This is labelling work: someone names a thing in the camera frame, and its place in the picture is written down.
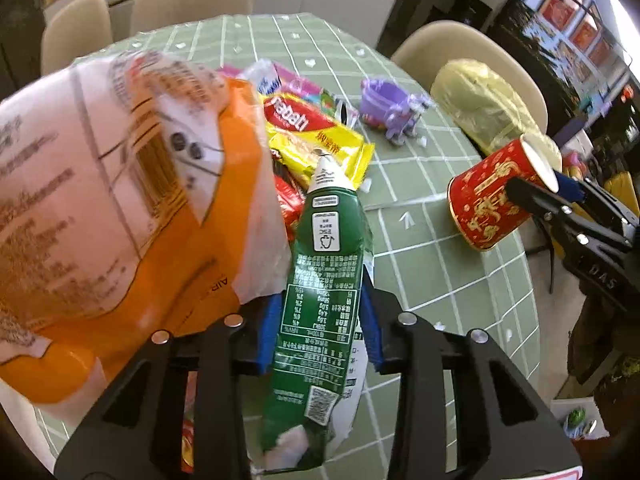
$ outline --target green tablecloth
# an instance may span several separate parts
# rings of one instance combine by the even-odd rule
[[[360,81],[389,78],[410,92],[423,92],[409,75],[354,37],[311,14],[222,16],[140,33],[111,45],[97,56],[124,50],[158,49],[212,68],[244,68],[257,59],[281,63],[357,106]],[[518,234],[494,250],[469,248],[451,221],[446,189],[452,176],[478,160],[471,143],[437,108],[417,125],[417,139],[398,148],[377,131],[357,127],[376,143],[359,192],[374,235],[375,283],[393,292],[402,306],[437,328],[466,333],[485,328],[536,384],[540,361],[538,317],[531,279]],[[321,468],[282,478],[382,480],[391,453],[399,378],[378,376],[370,367],[350,437],[337,456]],[[243,384],[249,450],[258,453],[257,432],[268,382]],[[455,464],[455,405],[446,375],[447,456]],[[64,444],[67,428],[37,413],[52,450]]]

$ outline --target metal screw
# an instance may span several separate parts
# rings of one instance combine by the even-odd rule
[[[166,330],[158,330],[151,336],[151,341],[157,345],[163,345],[164,343],[169,341],[170,337],[171,334],[169,334]]]
[[[471,339],[473,339],[476,343],[484,344],[489,341],[489,335],[484,330],[476,328],[471,331]]]
[[[187,151],[189,153],[189,156],[191,158],[194,158],[195,160],[200,160],[204,157],[204,150],[197,142],[192,142],[189,145],[189,149]]]
[[[181,152],[184,148],[187,147],[187,137],[183,133],[176,132],[171,135],[169,138],[171,140],[171,147],[176,152]]]
[[[413,312],[401,312],[398,314],[398,323],[404,326],[415,325],[418,322],[418,318],[415,317]]]
[[[229,314],[225,317],[225,325],[229,328],[236,328],[244,323],[244,318],[240,314]]]

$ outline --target barcode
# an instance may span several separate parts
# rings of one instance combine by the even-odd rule
[[[338,394],[318,386],[311,386],[309,399],[306,402],[306,418],[310,418],[321,426],[326,426],[329,423],[329,416],[336,400],[338,400]]]
[[[174,164],[162,136],[157,134],[136,153],[135,175],[149,212],[157,217],[162,201],[178,186]]]

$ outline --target white heart pattern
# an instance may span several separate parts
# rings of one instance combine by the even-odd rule
[[[371,190],[371,179],[369,177],[365,178],[360,184],[360,191],[363,193],[368,193]]]

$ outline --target red poster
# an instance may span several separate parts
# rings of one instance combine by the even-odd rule
[[[595,66],[600,66],[603,64],[607,57],[609,57],[609,53],[611,52],[611,45],[607,43],[606,40],[600,40],[598,44],[594,47],[589,55],[589,59]]]
[[[573,15],[574,10],[561,0],[546,0],[543,6],[542,16],[558,30],[563,30]]]
[[[584,52],[590,46],[591,41],[595,40],[597,35],[598,31],[591,27],[586,20],[583,20],[572,35],[571,42],[580,49],[580,51]]]

